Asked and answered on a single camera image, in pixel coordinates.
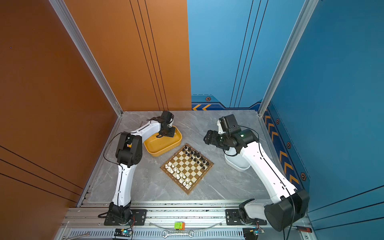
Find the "blue wall panel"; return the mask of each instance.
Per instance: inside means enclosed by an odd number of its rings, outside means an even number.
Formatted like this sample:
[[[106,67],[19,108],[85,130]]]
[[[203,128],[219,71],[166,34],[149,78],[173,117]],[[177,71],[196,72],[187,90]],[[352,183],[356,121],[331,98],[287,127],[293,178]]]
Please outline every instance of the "blue wall panel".
[[[257,39],[252,63],[249,67],[247,80],[245,74],[239,90],[239,98],[236,107],[246,107],[252,105],[255,100],[264,97],[265,91],[272,79],[277,64],[283,54],[285,45],[291,35],[292,29],[299,16],[304,0],[286,1],[270,0],[265,10],[263,24],[260,28],[260,35]],[[265,9],[265,2],[262,1],[260,11]],[[252,38],[251,46],[255,46],[256,36]]]
[[[319,1],[272,98],[309,174],[311,220],[383,201],[377,189],[332,204],[383,185],[383,12],[382,1]],[[380,204],[313,226],[326,227],[317,232],[320,240],[340,239],[337,231],[362,223],[328,227],[383,212]]]
[[[251,0],[188,0],[191,93],[229,107]]]
[[[303,3],[188,0],[192,95],[214,96],[226,108],[248,108],[260,101]]]

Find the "marble tile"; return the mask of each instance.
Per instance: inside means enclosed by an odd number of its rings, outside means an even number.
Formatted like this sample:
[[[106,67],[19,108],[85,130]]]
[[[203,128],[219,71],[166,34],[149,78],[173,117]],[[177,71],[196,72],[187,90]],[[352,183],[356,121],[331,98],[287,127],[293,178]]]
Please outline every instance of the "marble tile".
[[[271,157],[255,111],[172,111],[172,113],[175,116],[174,125],[183,135],[181,145],[159,157],[151,156],[144,148],[142,160],[133,178],[132,201],[269,198],[267,190],[252,168],[244,172],[236,171],[225,162],[221,149],[206,145],[203,141],[208,130],[217,130],[216,124],[220,117],[234,114],[239,125],[251,127],[260,134],[260,143],[267,155]],[[147,119],[160,115],[160,111],[124,112],[118,131],[135,130],[144,125]],[[118,137],[112,141],[106,152],[107,159],[111,161],[116,161],[117,141]],[[160,166],[185,143],[189,143],[214,163],[208,174],[189,195],[160,169]],[[112,200],[117,181],[117,168],[117,165],[107,161],[102,163],[97,178],[92,184],[91,196],[88,199],[90,202]]]

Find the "robotic arm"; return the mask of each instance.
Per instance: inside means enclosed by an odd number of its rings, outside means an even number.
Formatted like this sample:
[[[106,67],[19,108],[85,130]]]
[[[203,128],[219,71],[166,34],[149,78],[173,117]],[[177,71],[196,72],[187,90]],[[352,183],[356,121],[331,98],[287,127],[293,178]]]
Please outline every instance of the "robotic arm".
[[[172,113],[163,111],[160,117],[149,119],[147,124],[137,130],[121,133],[116,149],[119,164],[118,181],[104,225],[129,223],[132,217],[130,207],[133,174],[142,157],[142,143],[155,133],[159,134],[157,137],[173,137],[175,135],[175,127],[172,127],[173,118]]]
[[[209,130],[204,137],[206,144],[215,145],[223,151],[235,149],[234,157],[240,154],[249,162],[265,185],[272,204],[263,205],[250,199],[240,204],[239,215],[247,224],[255,218],[268,220],[271,226],[282,231],[302,218],[308,208],[309,195],[305,190],[297,191],[265,154],[259,139],[250,129],[241,130],[233,114],[217,122],[219,131]]]

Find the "orange wall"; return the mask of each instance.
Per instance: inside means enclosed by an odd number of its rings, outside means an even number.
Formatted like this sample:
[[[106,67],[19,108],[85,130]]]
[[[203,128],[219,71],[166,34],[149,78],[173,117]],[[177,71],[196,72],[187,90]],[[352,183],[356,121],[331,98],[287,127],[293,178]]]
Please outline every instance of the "orange wall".
[[[0,238],[51,239],[116,114],[48,0],[2,1],[0,32]]]
[[[124,111],[190,110],[186,0],[65,0]]]

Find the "yellow bowl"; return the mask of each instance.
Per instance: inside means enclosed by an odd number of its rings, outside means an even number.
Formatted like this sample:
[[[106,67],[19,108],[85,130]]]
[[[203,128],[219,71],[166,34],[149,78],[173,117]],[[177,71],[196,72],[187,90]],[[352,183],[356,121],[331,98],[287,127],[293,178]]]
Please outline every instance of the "yellow bowl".
[[[156,137],[158,133],[153,134],[147,140],[144,141],[144,146],[147,151],[154,157],[158,157],[161,154],[168,152],[174,147],[177,147],[181,143],[183,135],[175,127],[174,137]]]

